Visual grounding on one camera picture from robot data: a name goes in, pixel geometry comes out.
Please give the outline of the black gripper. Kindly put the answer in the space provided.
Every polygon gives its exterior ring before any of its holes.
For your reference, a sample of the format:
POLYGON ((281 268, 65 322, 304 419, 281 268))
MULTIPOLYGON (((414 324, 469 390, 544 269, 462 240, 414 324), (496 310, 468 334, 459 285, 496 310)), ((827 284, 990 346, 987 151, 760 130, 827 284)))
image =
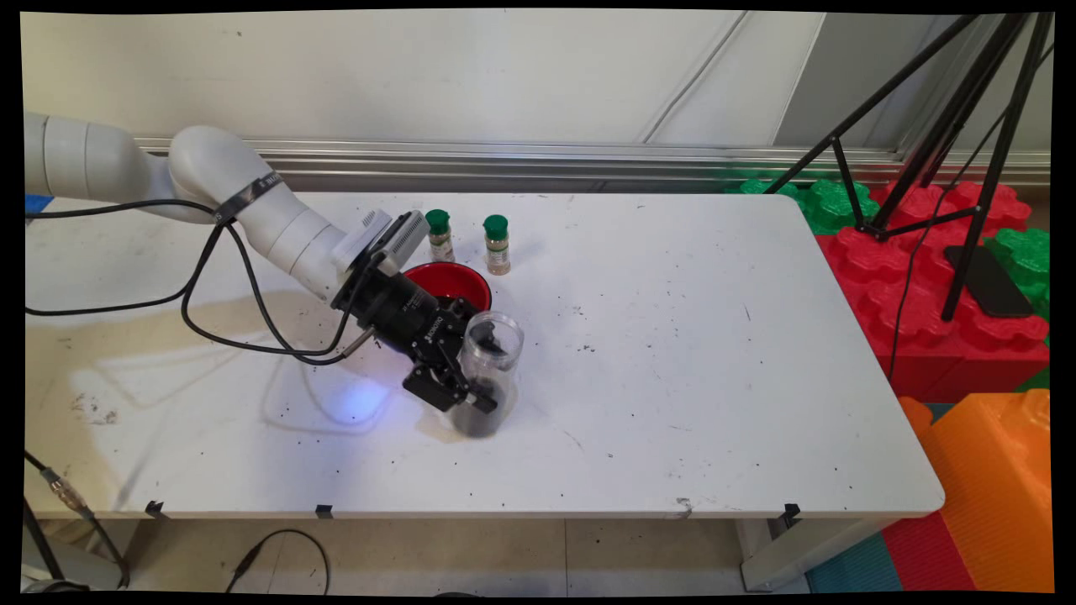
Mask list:
POLYGON ((435 296, 404 273, 388 276, 377 269, 346 278, 332 308, 413 360, 404 390, 434 409, 447 413, 462 405, 480 413, 499 410, 501 396, 492 378, 452 365, 468 347, 506 353, 487 309, 461 297, 435 296))

